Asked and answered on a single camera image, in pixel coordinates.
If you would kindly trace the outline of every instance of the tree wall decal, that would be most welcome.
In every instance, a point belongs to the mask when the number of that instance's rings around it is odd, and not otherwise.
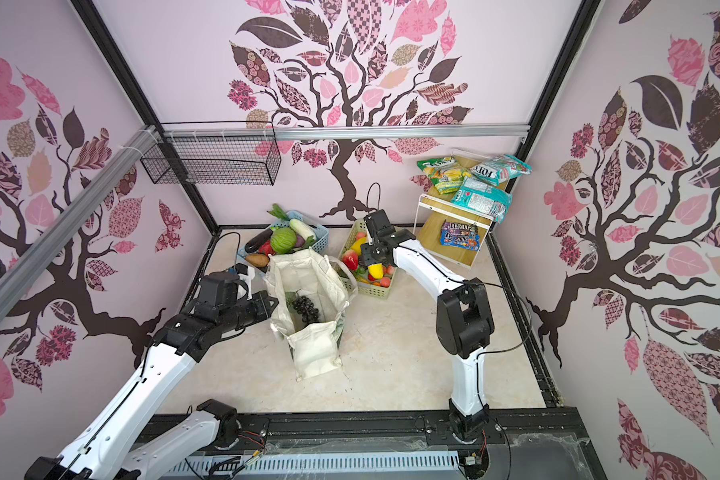
[[[709,16],[717,45],[720,12]],[[712,316],[692,319],[683,307],[720,307],[720,294],[712,290],[720,286],[718,57],[710,54],[709,69],[701,76],[705,55],[698,42],[672,39],[672,75],[681,83],[690,78],[701,83],[690,105],[683,103],[680,90],[687,86],[647,75],[634,80],[642,91],[642,108],[628,110],[619,90],[597,132],[585,124],[574,133],[574,158],[561,166],[561,181],[544,195],[552,215],[561,220],[552,236],[561,241],[565,263],[562,292],[553,310],[528,300],[541,320],[542,348],[548,337],[562,367],[558,330],[579,294],[595,290],[592,308],[604,307],[607,329],[615,330],[624,318],[628,368],[640,368],[642,350],[643,367],[658,393],[708,437],[705,393],[720,414],[720,389],[710,381],[720,380],[720,327]],[[642,133],[643,120],[658,127],[650,129],[657,132],[654,138]],[[677,134],[686,140],[680,142]],[[634,180],[627,186],[623,178]],[[719,253],[702,255],[710,250]],[[634,327],[632,313],[642,317],[646,336]],[[683,352],[687,346],[710,352]]]
[[[0,80],[3,82],[0,88],[18,96],[16,88],[22,93],[24,91],[10,84],[10,76],[9,63],[0,58]],[[34,235],[33,230],[42,234],[43,229],[71,204],[70,186],[73,182],[80,182],[85,188],[90,180],[83,172],[103,168],[112,155],[108,146],[109,132],[105,128],[98,136],[86,140],[83,125],[74,109],[62,118],[56,97],[42,82],[26,74],[22,79],[38,101],[38,113],[8,131],[7,144],[14,158],[0,151],[0,250],[4,252],[7,247],[14,252],[10,260],[0,257],[0,278],[27,251],[34,238],[30,235]],[[21,115],[20,111],[18,117],[10,111],[0,120],[20,118]],[[61,141],[57,133],[59,122],[54,121],[51,115],[58,115],[61,120],[61,133],[67,144]],[[42,145],[36,146],[36,132],[44,141]],[[52,179],[53,168],[48,150],[55,154],[54,161],[59,162],[57,165],[64,172],[61,181],[54,182]],[[27,178],[23,179],[17,164],[27,162]],[[20,300],[8,314],[8,319],[20,318],[22,323],[0,329],[0,336],[13,338],[3,358],[10,358],[11,372],[22,383],[42,390],[42,367],[70,358],[74,342],[80,339],[80,326],[86,336],[109,333],[126,337],[132,345],[134,366],[139,365],[151,339],[150,334],[160,322],[164,309],[154,318],[139,324],[130,317],[96,312],[91,301],[92,295],[105,291],[102,279],[117,273],[106,263],[106,258],[127,254],[136,246],[127,240],[141,217],[142,198],[127,197],[135,182],[134,167],[48,265],[47,271],[52,278],[50,284],[29,298]],[[105,223],[108,231],[102,235]],[[115,238],[108,244],[102,242],[96,245],[106,236]]]
[[[233,80],[227,96],[240,109],[250,110],[246,118],[249,128],[263,127],[259,123],[263,120],[294,128],[340,123],[347,127],[460,124],[471,110],[459,106],[419,110],[419,100],[433,107],[450,105],[468,88],[466,83],[456,87],[445,83],[459,58],[434,61],[449,54],[456,40],[456,26],[449,15],[438,26],[447,7],[445,0],[434,0],[431,5],[428,0],[384,0],[390,5],[384,8],[391,17],[382,14],[382,0],[347,0],[346,22],[337,21],[343,12],[342,0],[286,2],[287,9],[280,2],[246,1],[263,14],[288,13],[296,26],[273,16],[251,18],[238,34],[247,42],[241,32],[253,34],[268,48],[255,50],[238,45],[237,39],[231,42],[234,61],[248,84]],[[395,17],[390,39],[379,41]],[[432,44],[424,43],[425,35],[438,32]],[[397,38],[413,43],[400,44],[389,55],[388,46]],[[284,50],[296,45],[304,51],[286,57]],[[267,102],[272,110],[255,108],[259,102]],[[343,212],[354,220],[355,211],[372,208],[356,198],[357,189],[346,168],[350,159],[376,162],[377,154],[384,153],[394,162],[402,162],[400,153],[421,154],[439,145],[433,138],[400,138],[392,143],[360,138],[280,141],[278,147],[282,154],[290,152],[293,164],[304,160],[318,168],[332,162],[329,170],[343,196],[321,216]],[[261,152],[269,151],[268,147],[263,145]]]

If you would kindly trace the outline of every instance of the eggplant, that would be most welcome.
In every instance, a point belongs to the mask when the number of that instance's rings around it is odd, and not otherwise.
[[[260,234],[251,238],[250,242],[246,244],[246,253],[252,254],[256,252],[261,245],[269,240],[270,236],[272,236],[272,229],[267,228],[266,230],[262,230]]]

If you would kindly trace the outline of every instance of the butterfly decal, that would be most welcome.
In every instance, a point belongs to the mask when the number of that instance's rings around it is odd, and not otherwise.
[[[178,230],[181,230],[181,225],[185,222],[177,214],[173,214],[167,205],[162,200],[158,200],[160,203],[160,216],[163,218],[163,223],[166,228],[163,233],[157,237],[157,243],[155,243],[155,252],[165,250],[169,246],[176,248],[181,246],[181,236],[178,234]]]

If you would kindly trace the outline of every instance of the green plastic basket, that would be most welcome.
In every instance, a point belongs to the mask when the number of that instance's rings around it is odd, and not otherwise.
[[[339,259],[341,259],[344,256],[344,253],[349,250],[349,247],[352,246],[356,239],[358,232],[365,232],[365,220],[355,220],[355,224],[352,226],[352,229],[349,231],[349,237],[347,238],[347,241],[344,243],[344,248],[342,248],[341,254],[338,256]],[[389,291],[392,290],[392,286],[394,285],[394,278],[397,276],[398,271],[397,269],[394,270],[394,273],[392,274],[392,278],[390,279],[389,286],[387,288],[384,288],[383,286],[376,286],[371,285],[370,283],[363,283],[358,282],[358,292],[362,293],[364,295],[371,295],[371,296],[377,296],[378,298],[387,298],[389,295]],[[339,277],[342,279],[342,282],[344,282],[344,286],[347,287],[347,291],[349,291],[352,288],[352,285],[350,285],[349,280],[344,278],[342,274],[339,274]]]

